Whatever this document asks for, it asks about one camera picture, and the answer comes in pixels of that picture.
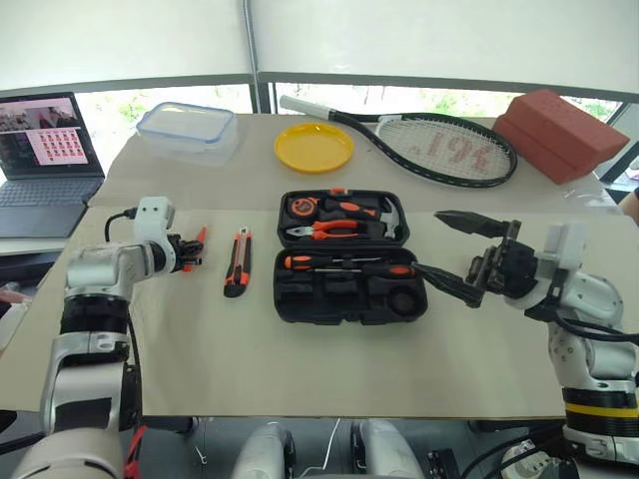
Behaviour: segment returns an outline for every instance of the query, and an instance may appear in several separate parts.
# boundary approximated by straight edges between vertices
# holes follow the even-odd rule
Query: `hammer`
[[[375,208],[361,207],[355,203],[338,202],[327,198],[323,202],[323,208],[328,212],[335,210],[343,212],[347,218],[353,218],[355,220],[382,222],[386,225],[386,231],[383,237],[394,240],[395,229],[399,226],[399,214],[397,213],[395,205],[388,198],[386,198],[386,204],[390,208],[389,213],[384,213],[382,210],[376,210]]]

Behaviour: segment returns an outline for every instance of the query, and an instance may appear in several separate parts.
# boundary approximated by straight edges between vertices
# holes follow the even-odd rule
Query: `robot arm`
[[[143,198],[132,243],[89,246],[73,257],[60,334],[54,339],[41,415],[48,435],[25,455],[16,479],[121,478],[119,431],[140,417],[139,364],[129,364],[133,286],[198,260],[168,235],[168,199]]]
[[[605,278],[580,271],[584,225],[552,227],[544,251],[516,241],[520,222],[498,222],[474,213],[440,212],[452,228],[489,238],[499,246],[477,256],[465,280],[415,264],[438,289],[479,307],[486,291],[548,324],[548,353],[562,386],[568,451],[578,457],[639,465],[635,389],[636,334],[619,331],[623,301]]]

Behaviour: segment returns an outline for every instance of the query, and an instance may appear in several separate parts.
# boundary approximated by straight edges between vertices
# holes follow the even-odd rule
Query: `laptop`
[[[66,238],[104,173],[73,93],[0,98],[0,238]]]

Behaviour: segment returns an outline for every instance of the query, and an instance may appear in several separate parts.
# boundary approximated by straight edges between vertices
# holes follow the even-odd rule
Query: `tool case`
[[[389,232],[385,222],[393,223],[392,210],[395,228]],[[389,192],[333,189],[284,194],[278,236],[285,249],[277,255],[274,271],[278,314],[288,322],[314,324],[415,321],[428,301],[423,280],[406,267],[416,261],[401,247],[409,235],[399,198]],[[302,260],[296,268],[292,258]],[[305,262],[311,258],[314,265]],[[332,272],[334,268],[348,271]]]

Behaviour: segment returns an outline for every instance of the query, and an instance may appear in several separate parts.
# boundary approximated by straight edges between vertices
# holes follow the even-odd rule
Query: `yellow plate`
[[[282,163],[298,172],[325,173],[350,160],[352,139],[331,125],[304,123],[281,132],[274,148]]]

